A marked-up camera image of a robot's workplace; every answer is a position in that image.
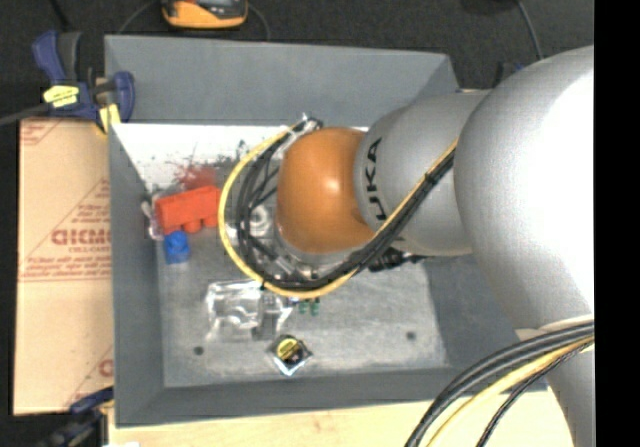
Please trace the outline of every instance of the red block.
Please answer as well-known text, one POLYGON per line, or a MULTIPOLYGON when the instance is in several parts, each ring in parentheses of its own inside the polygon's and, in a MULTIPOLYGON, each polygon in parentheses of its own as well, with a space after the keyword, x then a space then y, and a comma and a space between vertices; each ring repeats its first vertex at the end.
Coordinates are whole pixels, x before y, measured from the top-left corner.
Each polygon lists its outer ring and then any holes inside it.
POLYGON ((165 235, 184 230, 188 234, 198 232, 202 225, 218 226, 220 189, 203 186, 183 193, 156 200, 158 223, 165 235))

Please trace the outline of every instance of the blue clamp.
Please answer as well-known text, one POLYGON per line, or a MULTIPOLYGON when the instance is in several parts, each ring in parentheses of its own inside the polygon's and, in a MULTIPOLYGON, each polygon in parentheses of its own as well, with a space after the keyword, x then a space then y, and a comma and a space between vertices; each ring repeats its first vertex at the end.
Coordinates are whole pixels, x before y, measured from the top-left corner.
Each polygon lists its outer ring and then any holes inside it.
POLYGON ((48 113, 51 116, 75 116, 94 121, 101 128, 101 106, 95 101, 95 96, 102 92, 114 92, 120 119, 126 122, 131 118, 135 104, 133 75, 129 72, 116 72, 105 84, 89 87, 84 81, 79 81, 76 75, 77 44, 82 33, 63 33, 51 30, 40 35, 31 45, 31 51, 38 68, 44 71, 52 86, 70 85, 78 88, 78 94, 61 107, 48 103, 48 113))
POLYGON ((189 239, 182 230, 164 236, 164 255, 167 264, 179 264, 189 260, 189 239))

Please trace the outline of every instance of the black floor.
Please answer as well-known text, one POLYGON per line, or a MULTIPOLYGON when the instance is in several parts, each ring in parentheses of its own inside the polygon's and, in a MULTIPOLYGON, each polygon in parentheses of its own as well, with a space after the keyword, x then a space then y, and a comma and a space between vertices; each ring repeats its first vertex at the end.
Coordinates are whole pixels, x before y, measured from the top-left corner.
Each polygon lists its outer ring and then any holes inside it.
MULTIPOLYGON (((150 0, 58 0, 73 28, 84 33, 81 68, 103 68, 102 37, 150 0)), ((451 57, 461 86, 488 88, 500 63, 528 65, 536 51, 524 17, 512 0, 249 0, 268 22, 272 41, 435 51, 451 57)), ((524 0, 545 57, 594 43, 594 0, 524 0)), ((0 116, 39 102, 43 74, 31 42, 60 28, 47 0, 0 0, 0 116)), ((149 7, 131 21, 131 32, 171 36, 159 10, 149 7)), ((265 26, 252 12, 232 39, 262 40, 265 26)), ((0 127, 0 445, 30 445, 61 417, 13 418, 11 360, 15 315, 15 125, 0 127)))

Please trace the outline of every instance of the clear plastic object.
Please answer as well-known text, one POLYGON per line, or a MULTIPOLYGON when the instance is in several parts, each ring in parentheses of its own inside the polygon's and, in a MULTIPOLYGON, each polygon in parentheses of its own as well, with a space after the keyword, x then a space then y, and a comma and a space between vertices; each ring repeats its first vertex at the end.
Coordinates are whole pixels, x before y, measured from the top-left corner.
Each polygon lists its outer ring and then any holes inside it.
POLYGON ((293 309, 253 280, 212 283, 206 296, 211 332, 220 341, 273 340, 293 309))

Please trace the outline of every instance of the small metal object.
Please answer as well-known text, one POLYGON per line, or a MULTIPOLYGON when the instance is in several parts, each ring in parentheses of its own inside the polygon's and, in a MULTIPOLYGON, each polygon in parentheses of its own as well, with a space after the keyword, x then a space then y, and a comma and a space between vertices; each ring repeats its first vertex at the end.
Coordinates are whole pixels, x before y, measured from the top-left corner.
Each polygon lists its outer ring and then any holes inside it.
POLYGON ((313 356, 304 342, 292 335, 278 337, 269 351, 273 354, 274 363, 285 376, 293 376, 313 356))

